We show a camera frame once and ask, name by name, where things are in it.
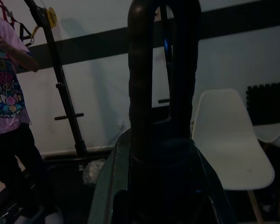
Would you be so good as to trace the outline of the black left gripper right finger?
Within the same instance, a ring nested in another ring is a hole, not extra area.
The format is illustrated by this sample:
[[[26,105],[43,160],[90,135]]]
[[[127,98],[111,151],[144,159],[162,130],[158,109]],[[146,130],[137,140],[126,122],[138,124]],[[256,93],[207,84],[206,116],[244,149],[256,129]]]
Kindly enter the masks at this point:
[[[167,0],[173,12],[173,59],[170,80],[170,126],[172,139],[189,139],[194,96],[201,7],[197,0]]]

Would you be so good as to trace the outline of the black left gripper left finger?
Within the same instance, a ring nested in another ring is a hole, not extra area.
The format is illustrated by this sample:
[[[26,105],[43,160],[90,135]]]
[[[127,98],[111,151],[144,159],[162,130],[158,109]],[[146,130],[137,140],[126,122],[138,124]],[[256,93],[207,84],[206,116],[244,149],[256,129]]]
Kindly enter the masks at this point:
[[[157,0],[134,0],[128,12],[130,150],[136,161],[154,161],[157,157],[152,145],[151,108],[153,24],[158,4]]]

